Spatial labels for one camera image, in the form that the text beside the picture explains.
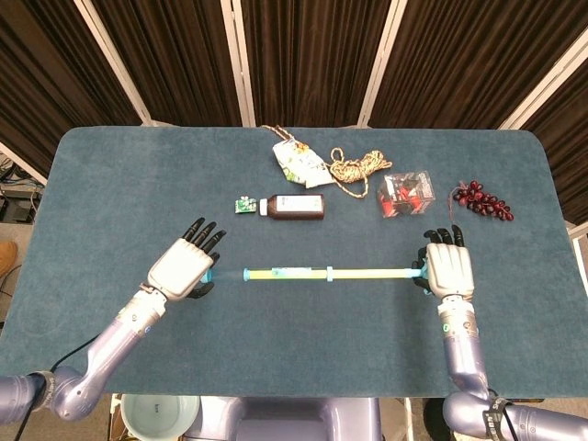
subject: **clear plastic box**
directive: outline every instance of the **clear plastic box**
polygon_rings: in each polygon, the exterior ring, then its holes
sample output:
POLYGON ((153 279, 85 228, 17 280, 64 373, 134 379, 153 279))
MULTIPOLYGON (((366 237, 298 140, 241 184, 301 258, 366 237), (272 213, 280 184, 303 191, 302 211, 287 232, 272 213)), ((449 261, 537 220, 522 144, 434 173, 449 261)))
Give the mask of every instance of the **clear plastic box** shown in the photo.
POLYGON ((435 200, 428 172, 385 175, 379 186, 378 200, 384 218, 399 214, 422 214, 435 200))

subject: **blue felt tablecloth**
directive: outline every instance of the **blue felt tablecloth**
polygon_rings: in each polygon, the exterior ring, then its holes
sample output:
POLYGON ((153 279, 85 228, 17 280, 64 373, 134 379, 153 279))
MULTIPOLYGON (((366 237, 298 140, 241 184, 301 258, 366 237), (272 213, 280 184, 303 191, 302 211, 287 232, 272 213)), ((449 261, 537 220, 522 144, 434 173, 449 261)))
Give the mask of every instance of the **blue felt tablecloth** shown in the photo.
MULTIPOLYGON (((449 226, 447 194, 479 179, 514 222, 456 207, 474 265, 491 386, 504 396, 588 395, 588 301, 548 163, 523 131, 293 129, 323 158, 381 149, 393 172, 427 170, 437 201, 382 219, 367 198, 322 187, 323 221, 235 215, 241 195, 303 193, 262 129, 75 129, 60 144, 0 339, 0 374, 47 369, 104 329, 159 255, 198 216, 229 234, 219 269, 405 267, 449 226)), ((444 396, 438 300, 408 280, 219 282, 168 313, 107 388, 285 396, 444 396)), ((71 359, 85 367, 82 354, 71 359)))

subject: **curtain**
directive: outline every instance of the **curtain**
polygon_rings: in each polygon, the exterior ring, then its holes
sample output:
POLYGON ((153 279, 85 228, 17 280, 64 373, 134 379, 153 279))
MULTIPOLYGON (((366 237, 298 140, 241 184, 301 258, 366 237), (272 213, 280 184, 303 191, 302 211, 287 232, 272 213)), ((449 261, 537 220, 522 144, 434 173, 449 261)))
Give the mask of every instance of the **curtain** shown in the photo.
POLYGON ((153 119, 241 125, 220 1, 94 4, 153 119))
POLYGON ((74 2, 0 6, 0 141, 44 175, 76 126, 141 121, 74 2))
POLYGON ((545 147, 565 219, 588 221, 588 61, 523 129, 545 147))
POLYGON ((577 0, 411 0, 371 127, 495 129, 588 26, 577 0))
POLYGON ((255 122, 357 124, 390 0, 242 0, 255 122))

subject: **robot finger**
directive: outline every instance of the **robot finger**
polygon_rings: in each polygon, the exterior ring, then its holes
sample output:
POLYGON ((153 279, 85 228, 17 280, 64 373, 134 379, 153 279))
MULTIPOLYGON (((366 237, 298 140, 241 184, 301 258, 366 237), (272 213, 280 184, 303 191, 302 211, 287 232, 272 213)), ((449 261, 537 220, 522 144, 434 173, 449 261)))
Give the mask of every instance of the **robot finger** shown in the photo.
POLYGON ((194 222, 190 228, 188 228, 186 230, 186 232, 184 233, 184 235, 182 236, 182 239, 187 240, 188 242, 190 242, 190 239, 192 239, 192 237, 194 236, 194 234, 196 234, 196 232, 198 231, 198 228, 200 228, 200 226, 204 223, 204 218, 198 218, 196 219, 196 222, 194 222))
POLYGON ((453 235, 456 239, 456 245, 457 246, 466 246, 463 243, 463 233, 461 232, 461 229, 457 225, 451 225, 451 230, 453 230, 453 235))
POLYGON ((413 282, 417 287, 431 291, 431 286, 429 285, 429 281, 426 278, 416 277, 413 279, 413 282))
POLYGON ((210 267, 213 267, 217 264, 217 262, 219 261, 219 259, 221 258, 221 255, 218 253, 212 253, 209 254, 210 258, 212 259, 212 265, 210 267))
POLYGON ((202 245, 202 251, 208 253, 212 248, 214 248, 214 245, 216 245, 222 239, 222 236, 224 236, 226 233, 227 232, 224 230, 217 232, 214 236, 212 236, 209 239, 208 242, 202 245))
POLYGON ((435 230, 427 230, 423 234, 424 237, 431 240, 431 243, 441 243, 441 238, 435 230))
POLYGON ((421 266, 424 265, 424 260, 426 259, 426 248, 419 248, 418 251, 418 258, 419 258, 419 263, 421 266))
POLYGON ((204 240, 209 237, 209 234, 212 230, 214 230, 214 227, 217 226, 217 222, 211 222, 209 223, 206 227, 204 227, 204 230, 202 230, 198 236, 196 236, 194 238, 194 240, 192 241, 192 243, 195 246, 200 246, 201 243, 204 242, 204 240))
POLYGON ((213 288, 214 282, 205 283, 199 288, 195 288, 190 294, 188 294, 188 297, 191 299, 200 299, 201 297, 206 296, 213 288))
POLYGON ((445 228, 438 228, 437 231, 441 234, 441 239, 445 245, 453 245, 451 234, 445 228))

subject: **robotic arm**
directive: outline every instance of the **robotic arm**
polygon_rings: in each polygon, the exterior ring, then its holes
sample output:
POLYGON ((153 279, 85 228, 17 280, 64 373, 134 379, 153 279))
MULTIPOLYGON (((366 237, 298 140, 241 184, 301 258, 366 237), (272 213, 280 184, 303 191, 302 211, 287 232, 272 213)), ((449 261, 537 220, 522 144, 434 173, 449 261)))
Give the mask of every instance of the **robotic arm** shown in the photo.
POLYGON ((26 418, 31 407, 49 407, 68 421, 90 414, 108 378, 165 314, 165 303, 186 297, 198 299, 213 288, 212 282, 196 286, 218 261, 218 253, 209 253, 225 231, 217 232, 204 243, 216 223, 198 232, 203 223, 203 218, 196 220, 159 258, 149 271, 147 281, 89 346, 84 375, 72 367, 55 366, 50 371, 28 376, 0 377, 0 424, 26 418))
POLYGON ((529 406, 512 405, 494 397, 480 346, 473 300, 473 275, 468 249, 457 225, 429 230, 426 248, 418 252, 413 268, 424 276, 414 280, 441 300, 437 307, 443 326, 447 370, 459 392, 449 395, 443 416, 456 432, 478 438, 508 441, 588 440, 588 420, 529 406))
MULTIPOLYGON (((209 252, 225 232, 217 232, 204 243, 216 224, 212 222, 198 232, 203 223, 204 219, 194 222, 160 257, 140 290, 90 345, 84 375, 71 367, 59 367, 58 362, 50 371, 0 377, 0 424, 26 419, 30 409, 41 407, 49 407, 70 421, 91 413, 110 375, 164 315, 165 303, 197 299, 212 289, 211 282, 195 286, 219 259, 217 253, 209 252)), ((424 273, 415 283, 441 299, 438 314, 447 370, 460 389, 446 398, 447 424, 461 434, 494 440, 588 439, 588 420, 514 406, 490 394, 471 304, 474 284, 469 252, 461 230, 455 225, 452 228, 455 241, 445 229, 426 232, 431 243, 419 250, 418 260, 413 262, 413 267, 424 273)))

